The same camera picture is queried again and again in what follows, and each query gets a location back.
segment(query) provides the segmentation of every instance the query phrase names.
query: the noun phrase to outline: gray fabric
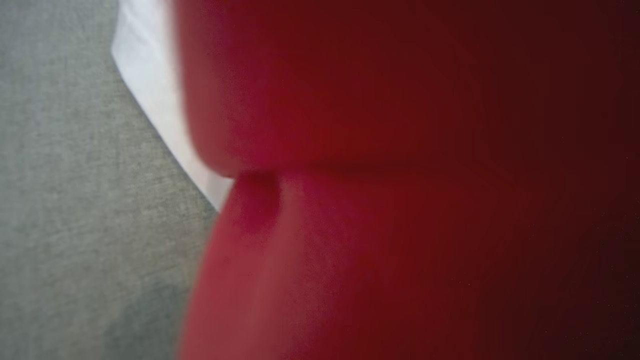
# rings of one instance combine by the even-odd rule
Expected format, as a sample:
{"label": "gray fabric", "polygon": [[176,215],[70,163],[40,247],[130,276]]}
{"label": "gray fabric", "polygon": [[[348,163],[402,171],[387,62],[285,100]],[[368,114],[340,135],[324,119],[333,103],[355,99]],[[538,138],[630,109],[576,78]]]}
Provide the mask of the gray fabric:
{"label": "gray fabric", "polygon": [[171,359],[214,211],[120,80],[116,0],[0,0],[0,359]]}

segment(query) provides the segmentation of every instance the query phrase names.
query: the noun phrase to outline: red object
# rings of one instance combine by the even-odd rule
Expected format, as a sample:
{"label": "red object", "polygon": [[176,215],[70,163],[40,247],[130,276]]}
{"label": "red object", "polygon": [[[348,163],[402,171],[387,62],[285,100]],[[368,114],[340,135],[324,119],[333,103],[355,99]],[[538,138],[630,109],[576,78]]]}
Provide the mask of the red object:
{"label": "red object", "polygon": [[602,304],[633,304],[638,248],[598,226],[630,229],[635,206],[624,22],[589,1],[438,3],[177,1],[196,148],[237,178],[181,359],[628,343],[603,340],[635,327]]}

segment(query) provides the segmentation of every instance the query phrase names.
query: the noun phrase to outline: gray upholstery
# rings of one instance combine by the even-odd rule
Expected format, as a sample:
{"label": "gray upholstery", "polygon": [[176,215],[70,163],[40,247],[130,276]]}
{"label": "gray upholstery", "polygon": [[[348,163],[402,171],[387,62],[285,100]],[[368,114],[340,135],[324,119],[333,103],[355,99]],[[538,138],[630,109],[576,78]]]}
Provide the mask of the gray upholstery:
{"label": "gray upholstery", "polygon": [[122,83],[116,0],[0,1],[0,359],[172,359],[214,210]]}

